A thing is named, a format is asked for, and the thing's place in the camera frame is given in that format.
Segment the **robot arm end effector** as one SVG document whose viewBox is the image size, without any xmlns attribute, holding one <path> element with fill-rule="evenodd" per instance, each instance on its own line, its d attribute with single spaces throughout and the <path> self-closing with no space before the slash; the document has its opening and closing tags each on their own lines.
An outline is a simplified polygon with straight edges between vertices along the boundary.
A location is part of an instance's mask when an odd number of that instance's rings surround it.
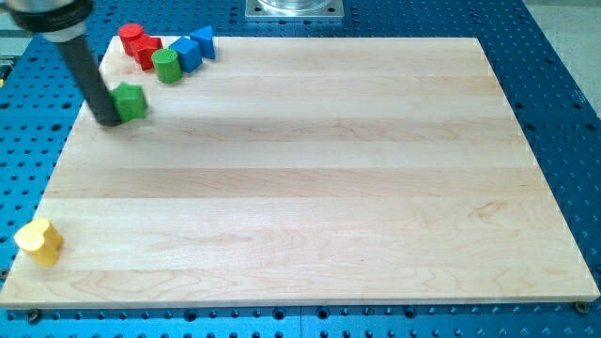
<svg viewBox="0 0 601 338">
<path fill-rule="evenodd" d="M 93 1 L 2 0 L 1 9 L 24 30 L 41 33 L 51 42 L 67 42 L 85 32 L 85 19 L 93 10 Z"/>
</svg>

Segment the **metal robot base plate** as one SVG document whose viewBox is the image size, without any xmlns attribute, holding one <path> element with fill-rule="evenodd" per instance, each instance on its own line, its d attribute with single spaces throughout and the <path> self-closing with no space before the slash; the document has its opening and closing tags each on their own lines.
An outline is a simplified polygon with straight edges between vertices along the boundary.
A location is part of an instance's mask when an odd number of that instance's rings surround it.
<svg viewBox="0 0 601 338">
<path fill-rule="evenodd" d="M 246 0 L 245 16 L 263 18 L 342 18 L 343 0 Z"/>
</svg>

